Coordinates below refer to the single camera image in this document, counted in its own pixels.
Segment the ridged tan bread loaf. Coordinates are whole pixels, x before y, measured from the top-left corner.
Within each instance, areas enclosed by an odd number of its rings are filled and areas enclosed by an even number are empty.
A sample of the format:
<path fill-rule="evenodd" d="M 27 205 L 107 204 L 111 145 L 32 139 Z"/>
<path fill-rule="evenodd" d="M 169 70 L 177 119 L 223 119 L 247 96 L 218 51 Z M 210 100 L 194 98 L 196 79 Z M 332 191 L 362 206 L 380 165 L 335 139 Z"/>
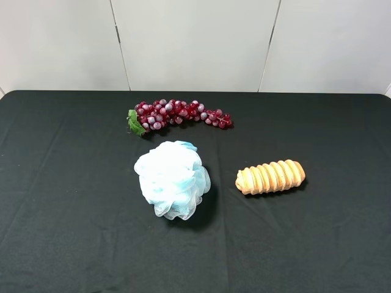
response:
<path fill-rule="evenodd" d="M 235 186 L 243 195 L 256 195 L 299 187 L 304 180 L 301 164 L 287 159 L 238 170 Z"/>

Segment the blue white mesh bath sponge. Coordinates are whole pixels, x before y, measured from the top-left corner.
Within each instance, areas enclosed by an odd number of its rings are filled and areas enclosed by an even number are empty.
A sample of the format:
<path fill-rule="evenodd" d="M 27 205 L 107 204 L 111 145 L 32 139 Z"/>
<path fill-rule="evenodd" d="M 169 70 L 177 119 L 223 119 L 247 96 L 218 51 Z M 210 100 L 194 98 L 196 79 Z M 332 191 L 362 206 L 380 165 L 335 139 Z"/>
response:
<path fill-rule="evenodd" d="M 156 216 L 187 220 L 209 192 L 207 169 L 190 142 L 165 141 L 142 155 L 134 165 L 141 192 Z"/>

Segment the red artificial grape bunch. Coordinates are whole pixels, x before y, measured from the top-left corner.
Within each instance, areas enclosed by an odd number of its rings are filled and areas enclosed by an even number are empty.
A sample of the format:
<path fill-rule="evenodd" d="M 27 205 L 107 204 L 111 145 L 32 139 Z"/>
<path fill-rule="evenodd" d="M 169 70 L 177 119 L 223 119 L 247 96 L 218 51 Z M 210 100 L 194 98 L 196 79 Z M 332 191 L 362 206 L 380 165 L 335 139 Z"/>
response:
<path fill-rule="evenodd" d="M 128 111 L 126 120 L 128 132 L 139 137 L 168 126 L 179 126 L 187 121 L 204 122 L 219 129 L 233 127 L 230 114 L 223 112 L 222 109 L 208 109 L 197 100 L 187 103 L 182 100 L 160 99 L 151 104 L 143 101 Z"/>

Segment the black tablecloth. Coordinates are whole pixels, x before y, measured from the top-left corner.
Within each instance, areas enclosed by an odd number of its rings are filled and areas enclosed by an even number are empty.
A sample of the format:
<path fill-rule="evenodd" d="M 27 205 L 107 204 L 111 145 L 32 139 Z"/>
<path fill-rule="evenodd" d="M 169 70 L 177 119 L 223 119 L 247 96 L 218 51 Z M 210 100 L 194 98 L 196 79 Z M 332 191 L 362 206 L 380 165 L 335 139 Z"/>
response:
<path fill-rule="evenodd" d="M 139 137 L 128 111 L 197 100 L 231 115 Z M 133 166 L 193 143 L 211 190 L 157 217 Z M 291 159 L 305 180 L 243 195 L 238 170 Z M 389 292 L 384 95 L 14 91 L 1 99 L 2 292 Z"/>

